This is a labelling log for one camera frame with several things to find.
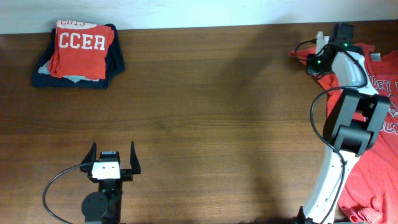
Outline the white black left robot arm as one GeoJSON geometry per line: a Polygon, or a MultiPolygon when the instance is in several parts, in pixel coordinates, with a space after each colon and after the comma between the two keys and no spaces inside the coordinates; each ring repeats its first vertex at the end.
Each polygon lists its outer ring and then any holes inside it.
{"type": "Polygon", "coordinates": [[[103,151],[96,156],[94,143],[81,162],[80,170],[87,174],[98,190],[88,194],[82,201],[81,211],[85,223],[114,224],[121,221],[121,202],[123,183],[133,181],[134,175],[141,174],[141,166],[136,155],[135,145],[131,143],[129,169],[121,168],[118,151],[103,151]]]}

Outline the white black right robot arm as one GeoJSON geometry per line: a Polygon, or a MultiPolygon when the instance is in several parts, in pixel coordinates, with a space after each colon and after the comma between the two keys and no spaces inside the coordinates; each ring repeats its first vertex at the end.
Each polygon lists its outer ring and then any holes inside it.
{"type": "Polygon", "coordinates": [[[316,51],[302,59],[306,73],[316,79],[334,73],[339,85],[321,96],[340,91],[325,120],[315,132],[325,144],[322,168],[308,200],[294,223],[334,223],[335,211],[349,173],[360,157],[373,147],[387,116],[390,99],[371,85],[361,47],[353,44],[354,27],[338,23],[329,36],[319,32],[312,39],[316,51]]]}

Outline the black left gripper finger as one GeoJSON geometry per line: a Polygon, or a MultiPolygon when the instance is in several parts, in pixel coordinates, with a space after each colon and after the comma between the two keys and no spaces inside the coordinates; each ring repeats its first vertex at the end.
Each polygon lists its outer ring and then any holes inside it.
{"type": "Polygon", "coordinates": [[[97,150],[97,145],[94,142],[88,151],[87,155],[84,157],[84,159],[81,162],[81,167],[80,170],[82,172],[90,172],[92,170],[93,164],[96,161],[96,150],[97,150]]]}
{"type": "Polygon", "coordinates": [[[130,165],[131,165],[132,174],[141,174],[141,165],[137,158],[134,141],[131,141],[130,165]]]}

